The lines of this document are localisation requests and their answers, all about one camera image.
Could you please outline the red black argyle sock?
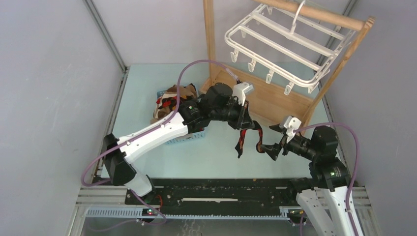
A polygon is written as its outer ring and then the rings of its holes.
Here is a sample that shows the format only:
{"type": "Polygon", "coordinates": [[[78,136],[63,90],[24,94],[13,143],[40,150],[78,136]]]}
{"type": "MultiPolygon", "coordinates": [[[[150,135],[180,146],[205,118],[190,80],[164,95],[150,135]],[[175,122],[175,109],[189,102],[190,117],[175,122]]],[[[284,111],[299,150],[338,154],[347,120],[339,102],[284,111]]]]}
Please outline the red black argyle sock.
{"type": "MultiPolygon", "coordinates": [[[[261,127],[261,125],[257,122],[257,121],[253,121],[254,122],[254,127],[250,128],[251,130],[256,130],[258,131],[258,135],[259,135],[259,140],[256,144],[256,151],[258,153],[265,153],[262,149],[261,149],[261,145],[263,144],[263,129],[261,127]]],[[[239,139],[238,142],[235,146],[235,150],[237,151],[238,154],[238,159],[240,159],[240,157],[243,154],[243,146],[244,146],[244,141],[245,141],[245,136],[246,136],[246,132],[247,130],[241,130],[239,133],[239,139]]]]}

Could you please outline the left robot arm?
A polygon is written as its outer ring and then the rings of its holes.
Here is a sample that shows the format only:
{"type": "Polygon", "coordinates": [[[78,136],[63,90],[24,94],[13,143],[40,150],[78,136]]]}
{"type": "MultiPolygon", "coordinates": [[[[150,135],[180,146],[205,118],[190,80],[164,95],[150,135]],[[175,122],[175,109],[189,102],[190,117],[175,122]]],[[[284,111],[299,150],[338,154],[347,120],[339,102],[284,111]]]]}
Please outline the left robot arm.
{"type": "Polygon", "coordinates": [[[217,83],[198,98],[182,102],[177,111],[140,131],[121,137],[112,133],[106,135],[103,139],[104,165],[111,185],[123,185],[133,190],[144,205],[153,203],[153,184],[135,166],[135,161],[171,139],[207,127],[211,121],[225,121],[239,131],[254,128],[255,122],[249,115],[246,99],[253,90],[253,85],[248,82],[238,83],[232,88],[217,83]]]}

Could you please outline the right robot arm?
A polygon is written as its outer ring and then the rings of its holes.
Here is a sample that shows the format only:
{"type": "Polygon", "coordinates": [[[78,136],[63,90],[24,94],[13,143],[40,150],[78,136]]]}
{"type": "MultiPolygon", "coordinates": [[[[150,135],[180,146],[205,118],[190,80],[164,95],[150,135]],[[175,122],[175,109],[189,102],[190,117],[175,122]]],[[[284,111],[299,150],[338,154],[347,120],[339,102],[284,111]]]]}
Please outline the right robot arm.
{"type": "Polygon", "coordinates": [[[303,128],[300,125],[300,120],[295,117],[271,125],[270,129],[283,135],[281,141],[260,146],[272,160],[280,153],[291,152],[310,161],[312,178],[290,181],[286,192],[288,203],[302,207],[302,216],[309,218],[320,236],[363,235],[352,197],[356,174],[349,174],[336,156],[339,141],[334,127],[344,127],[352,134],[359,154],[357,135],[343,123],[325,122],[303,128]]]}

